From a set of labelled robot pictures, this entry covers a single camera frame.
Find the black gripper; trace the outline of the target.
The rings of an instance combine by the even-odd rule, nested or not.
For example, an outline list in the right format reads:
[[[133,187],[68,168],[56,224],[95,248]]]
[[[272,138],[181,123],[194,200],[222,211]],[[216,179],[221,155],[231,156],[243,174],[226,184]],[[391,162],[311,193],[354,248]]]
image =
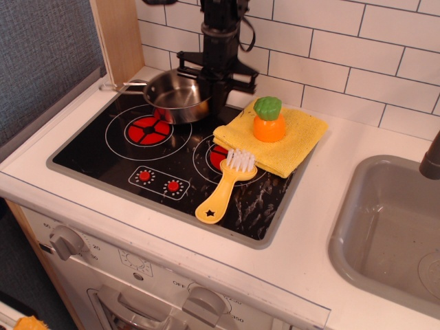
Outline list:
[[[197,79],[203,100],[209,100],[210,113],[220,118],[231,90],[254,93],[258,72],[238,59],[238,51],[250,51],[254,42],[245,49],[240,42],[239,25],[229,30],[218,30],[207,25],[203,32],[202,52],[177,53],[178,72]]]

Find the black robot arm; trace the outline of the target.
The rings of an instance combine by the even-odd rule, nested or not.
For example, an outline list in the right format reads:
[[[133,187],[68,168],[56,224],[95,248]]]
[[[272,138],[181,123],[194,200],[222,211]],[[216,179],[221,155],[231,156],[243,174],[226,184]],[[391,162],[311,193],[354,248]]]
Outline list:
[[[254,68],[242,63],[239,50],[250,52],[240,42],[241,24],[249,25],[245,18],[249,11],[248,1],[202,1],[203,50],[201,52],[178,52],[178,72],[194,78],[202,94],[209,97],[209,108],[218,114],[226,105],[232,90],[254,94],[256,78]]]

